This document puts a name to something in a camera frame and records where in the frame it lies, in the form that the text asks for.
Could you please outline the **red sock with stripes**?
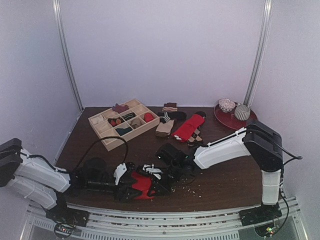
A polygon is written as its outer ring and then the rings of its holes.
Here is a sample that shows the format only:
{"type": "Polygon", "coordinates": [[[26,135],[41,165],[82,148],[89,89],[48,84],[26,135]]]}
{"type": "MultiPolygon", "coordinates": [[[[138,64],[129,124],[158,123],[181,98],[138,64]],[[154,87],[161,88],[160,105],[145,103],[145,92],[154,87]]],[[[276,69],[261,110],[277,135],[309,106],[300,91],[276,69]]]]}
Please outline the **red sock with stripes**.
{"type": "Polygon", "coordinates": [[[138,191],[138,195],[133,198],[134,200],[152,200],[155,198],[153,196],[155,191],[151,190],[151,177],[141,175],[136,171],[131,173],[131,177],[136,181],[134,184],[131,185],[131,187],[134,190],[138,191]]]}

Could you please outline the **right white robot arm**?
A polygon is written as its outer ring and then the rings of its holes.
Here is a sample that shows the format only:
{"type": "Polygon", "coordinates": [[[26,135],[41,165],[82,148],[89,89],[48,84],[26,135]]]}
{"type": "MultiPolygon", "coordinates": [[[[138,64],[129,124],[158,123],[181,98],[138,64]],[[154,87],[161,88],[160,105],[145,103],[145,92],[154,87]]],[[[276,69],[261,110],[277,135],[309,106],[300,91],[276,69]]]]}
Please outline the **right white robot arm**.
{"type": "Polygon", "coordinates": [[[183,175],[193,175],[198,170],[206,170],[214,165],[236,158],[251,156],[262,173],[262,206],[256,210],[259,220],[268,220],[275,212],[283,183],[286,162],[283,155],[291,160],[301,160],[286,150],[279,133],[258,120],[250,120],[245,127],[208,144],[198,144],[192,155],[187,155],[166,143],[160,147],[156,157],[162,160],[165,168],[145,164],[139,169],[155,178],[161,189],[169,192],[173,183],[183,175]]]}

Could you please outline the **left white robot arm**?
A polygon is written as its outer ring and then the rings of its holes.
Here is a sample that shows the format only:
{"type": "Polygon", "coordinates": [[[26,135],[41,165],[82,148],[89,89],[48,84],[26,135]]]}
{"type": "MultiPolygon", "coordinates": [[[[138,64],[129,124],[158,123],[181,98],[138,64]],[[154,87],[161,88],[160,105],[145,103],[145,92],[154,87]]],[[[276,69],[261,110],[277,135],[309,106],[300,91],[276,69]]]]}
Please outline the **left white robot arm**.
{"type": "Polygon", "coordinates": [[[1,187],[11,187],[24,198],[52,211],[61,222],[72,218],[66,195],[76,195],[84,190],[118,195],[130,182],[126,177],[130,177],[134,169],[132,162],[122,162],[109,174],[106,162],[95,157],[68,171],[51,165],[42,155],[31,154],[18,138],[0,145],[1,187]]]}

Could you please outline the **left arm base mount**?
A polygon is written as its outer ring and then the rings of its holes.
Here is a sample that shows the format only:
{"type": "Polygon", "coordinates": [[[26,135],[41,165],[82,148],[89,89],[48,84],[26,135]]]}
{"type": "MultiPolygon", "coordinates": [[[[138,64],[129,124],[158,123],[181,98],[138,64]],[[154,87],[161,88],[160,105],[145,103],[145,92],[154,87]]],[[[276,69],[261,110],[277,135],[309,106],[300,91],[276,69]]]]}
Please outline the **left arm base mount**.
{"type": "Polygon", "coordinates": [[[55,206],[52,209],[43,209],[46,218],[55,223],[53,233],[60,239],[69,238],[77,227],[86,227],[90,213],[88,211],[55,206]]]}

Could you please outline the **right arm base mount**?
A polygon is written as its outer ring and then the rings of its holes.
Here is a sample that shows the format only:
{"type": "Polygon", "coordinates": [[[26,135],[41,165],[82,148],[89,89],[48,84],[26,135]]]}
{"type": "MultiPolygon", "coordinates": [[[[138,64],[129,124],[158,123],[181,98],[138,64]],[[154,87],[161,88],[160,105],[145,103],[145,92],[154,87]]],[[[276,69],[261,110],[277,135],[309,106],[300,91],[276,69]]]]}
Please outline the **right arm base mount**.
{"type": "Polygon", "coordinates": [[[280,227],[282,212],[277,207],[254,207],[241,210],[239,217],[242,226],[254,225],[254,231],[259,237],[272,237],[280,227]]]}

